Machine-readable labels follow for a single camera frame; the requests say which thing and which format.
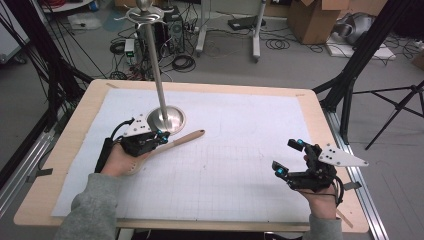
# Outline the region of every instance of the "robotic hand exoskeleton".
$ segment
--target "robotic hand exoskeleton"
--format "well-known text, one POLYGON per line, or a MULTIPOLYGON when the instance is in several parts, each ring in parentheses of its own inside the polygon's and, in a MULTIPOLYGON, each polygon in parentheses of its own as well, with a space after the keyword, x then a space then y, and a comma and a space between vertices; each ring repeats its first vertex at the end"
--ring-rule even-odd
POLYGON ((336 192, 338 199, 336 204, 343 201, 344 186, 343 182, 337 177, 337 171, 334 166, 368 166, 368 163, 353 155, 347 154, 335 146, 328 144, 324 149, 318 144, 311 145, 302 140, 295 141, 290 139, 288 146, 298 150, 305 151, 308 169, 305 172, 289 172, 289 169, 280 163, 273 161, 272 169, 275 176, 283 179, 293 190, 310 189, 317 192, 321 189, 336 187, 334 181, 337 182, 336 192))
POLYGON ((138 157, 155 150, 159 145, 168 143, 169 135, 169 132, 162 132, 160 130, 151 131, 143 115, 140 115, 137 119, 133 118, 125 121, 115 128, 111 137, 105 138, 94 172, 99 173, 102 171, 112 151, 112 147, 116 143, 120 143, 127 154, 138 157), (116 132, 124 125, 130 126, 122 136, 114 139, 116 132))

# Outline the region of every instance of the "hand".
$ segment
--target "hand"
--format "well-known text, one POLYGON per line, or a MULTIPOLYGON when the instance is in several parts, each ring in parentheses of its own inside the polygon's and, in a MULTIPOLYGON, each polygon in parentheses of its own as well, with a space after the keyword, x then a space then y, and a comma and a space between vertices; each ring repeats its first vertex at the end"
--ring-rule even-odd
POLYGON ((146 159, 149 154, 150 152, 138 157, 133 157, 124 151, 121 144, 117 143, 113 146, 101 173, 112 177, 122 176, 130 171, 138 161, 146 159))
POLYGON ((297 191, 308 200, 312 215, 322 219, 336 219, 336 190, 332 185, 315 193, 310 189, 297 191))

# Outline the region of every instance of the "tripod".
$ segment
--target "tripod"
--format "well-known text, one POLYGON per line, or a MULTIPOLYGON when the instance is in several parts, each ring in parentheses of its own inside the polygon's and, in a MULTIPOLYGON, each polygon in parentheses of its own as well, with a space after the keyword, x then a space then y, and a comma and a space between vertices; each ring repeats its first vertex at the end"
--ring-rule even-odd
POLYGON ((377 97, 393 104, 395 106, 395 110, 396 110, 396 112, 393 114, 393 116, 390 117, 390 119, 386 122, 386 124, 384 124, 383 128, 380 130, 380 132, 377 133, 377 135, 368 144, 368 146, 365 148, 365 150, 368 150, 371 147, 371 145, 383 133, 383 131, 387 128, 387 126, 389 126, 389 124, 395 119, 395 117, 400 113, 400 111, 406 110, 406 111, 408 111, 412 114, 415 114, 417 116, 424 118, 424 98, 423 98, 423 91, 424 90, 423 90, 423 86, 424 86, 424 80, 420 84, 418 84, 418 86, 412 85, 412 86, 409 86, 409 87, 387 88, 387 89, 381 89, 381 90, 371 90, 371 91, 362 91, 362 92, 354 92, 353 93, 353 94, 372 93, 372 94, 376 95, 377 97), (406 97, 403 98, 399 103, 392 101, 392 100, 390 100, 390 99, 379 94, 379 92, 407 90, 407 89, 410 89, 411 92, 408 95, 406 95, 406 97), (416 112, 416 111, 406 107, 406 104, 408 104, 409 100, 411 100, 415 96, 415 94, 417 94, 417 93, 420 95, 422 113, 416 112))

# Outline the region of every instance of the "concrete floor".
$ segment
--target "concrete floor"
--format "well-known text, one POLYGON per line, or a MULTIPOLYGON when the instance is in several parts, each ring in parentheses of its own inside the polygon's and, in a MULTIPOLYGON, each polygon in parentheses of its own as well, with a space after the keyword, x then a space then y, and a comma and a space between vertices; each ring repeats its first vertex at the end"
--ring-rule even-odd
MULTIPOLYGON (((113 55, 109 51, 110 40, 130 25, 115 22, 122 15, 104 7, 95 15, 102 27, 78 32, 75 38, 103 72, 111 69, 113 55)), ((211 19, 209 27, 230 30, 228 16, 211 19)), ((265 30, 284 28, 284 19, 267 19, 265 30)), ((290 33, 289 30, 276 32, 290 33)), ((84 56, 78 46, 68 41, 77 67, 91 76, 100 73, 84 56)), ((324 49, 321 53, 307 46, 291 42, 285 50, 271 50, 261 41, 261 58, 252 59, 251 39, 210 32, 207 35, 205 53, 195 58, 196 69, 190 73, 168 72, 174 82, 245 85, 284 88, 314 88, 337 76, 348 62, 346 58, 330 57, 324 49)), ((392 48, 395 53, 402 48, 392 48)), ((355 91, 417 85, 424 80, 424 72, 399 54, 395 61, 385 66, 372 60, 364 69, 355 91)), ((394 101, 405 97, 409 91, 396 91, 384 95, 394 101)), ((12 156, 21 141, 47 108, 45 96, 35 71, 30 64, 9 63, 0 65, 0 167, 12 156)), ((408 107, 421 112, 418 96, 408 107)), ((424 235, 424 145, 423 119, 402 111, 384 131, 370 150, 365 146, 377 134, 393 112, 394 106, 371 94, 354 95, 349 127, 350 146, 356 156, 366 159, 370 166, 362 169, 368 189, 391 239, 421 239, 424 235)), ((26 184, 12 206, 0 220, 1 239, 51 239, 55 228, 16 226, 13 216, 31 184, 26 184)), ((369 233, 345 234, 345 239, 372 239, 369 233)))

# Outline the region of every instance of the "gray sleeve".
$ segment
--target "gray sleeve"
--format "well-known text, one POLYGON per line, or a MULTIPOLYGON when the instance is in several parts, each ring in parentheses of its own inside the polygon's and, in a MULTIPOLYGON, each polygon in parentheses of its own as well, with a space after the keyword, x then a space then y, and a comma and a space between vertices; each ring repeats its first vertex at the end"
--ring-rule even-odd
POLYGON ((116 205, 120 180, 92 173, 85 190, 71 205, 55 239, 115 239, 116 205))
POLYGON ((342 240, 342 220, 327 220, 309 215, 311 230, 303 235, 303 240, 342 240))

